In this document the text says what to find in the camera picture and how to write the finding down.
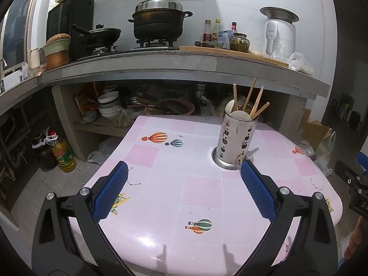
person's hand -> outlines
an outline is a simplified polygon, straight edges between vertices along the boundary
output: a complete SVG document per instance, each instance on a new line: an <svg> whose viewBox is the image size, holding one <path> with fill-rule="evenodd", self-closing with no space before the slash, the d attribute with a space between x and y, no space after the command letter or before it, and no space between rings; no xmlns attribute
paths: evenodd
<svg viewBox="0 0 368 276"><path fill-rule="evenodd" d="M355 251L357 250L358 246L363 240L363 233L362 233L362 225L363 225L364 218L362 216L358 219L358 224L355 227L353 235L350 237L349 246L346 248L344 252L344 259L350 259Z"/></svg>

cardboard box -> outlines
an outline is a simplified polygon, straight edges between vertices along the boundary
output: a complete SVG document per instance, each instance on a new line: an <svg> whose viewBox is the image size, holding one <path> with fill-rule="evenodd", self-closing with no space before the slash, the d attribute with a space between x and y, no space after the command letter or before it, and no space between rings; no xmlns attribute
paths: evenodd
<svg viewBox="0 0 368 276"><path fill-rule="evenodd" d="M318 120L307 122L311 111L306 109L303 113L299 127L302 128L301 137L309 142L313 149L317 149L320 142L331 136L330 128L322 125Z"/></svg>

utensil holder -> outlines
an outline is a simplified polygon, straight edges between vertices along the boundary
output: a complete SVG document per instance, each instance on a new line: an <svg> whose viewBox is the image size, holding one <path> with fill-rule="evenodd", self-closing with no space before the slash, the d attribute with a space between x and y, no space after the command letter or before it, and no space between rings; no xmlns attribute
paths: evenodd
<svg viewBox="0 0 368 276"><path fill-rule="evenodd" d="M232 117L230 111L233 104L232 100L225 107L217 147L212 151L214 162L228 170L240 169L240 163L245 159L258 121L258 116L251 121ZM251 106L247 105L246 112L250 113L251 110Z"/></svg>

pink table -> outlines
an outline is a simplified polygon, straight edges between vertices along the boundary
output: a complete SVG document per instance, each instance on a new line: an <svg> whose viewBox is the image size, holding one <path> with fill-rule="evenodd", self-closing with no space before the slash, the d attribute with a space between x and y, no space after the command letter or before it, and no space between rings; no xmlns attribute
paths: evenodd
<svg viewBox="0 0 368 276"><path fill-rule="evenodd" d="M100 221L122 259L174 275L218 276L233 275L252 253L270 223L259 213L239 171L224 170L211 159L220 123L217 117L140 116L86 184L92 187L120 160L131 169L120 203ZM157 132L167 140L160 134L153 141L164 143L141 139ZM247 155L278 186L300 195L322 192L336 225L342 215L339 196L299 152L280 133L258 123ZM285 258L298 223L295 218L275 262Z"/></svg>

cooking oil bottle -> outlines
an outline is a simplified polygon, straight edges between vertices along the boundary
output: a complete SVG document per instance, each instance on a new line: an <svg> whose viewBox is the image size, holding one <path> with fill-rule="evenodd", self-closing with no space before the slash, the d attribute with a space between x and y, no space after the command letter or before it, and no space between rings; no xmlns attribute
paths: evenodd
<svg viewBox="0 0 368 276"><path fill-rule="evenodd" d="M46 137L46 140L47 144L52 146L51 150L59 163L59 168L64 172L73 171L77 166L77 162L71 154L66 141L58 137L56 132L51 132Z"/></svg>

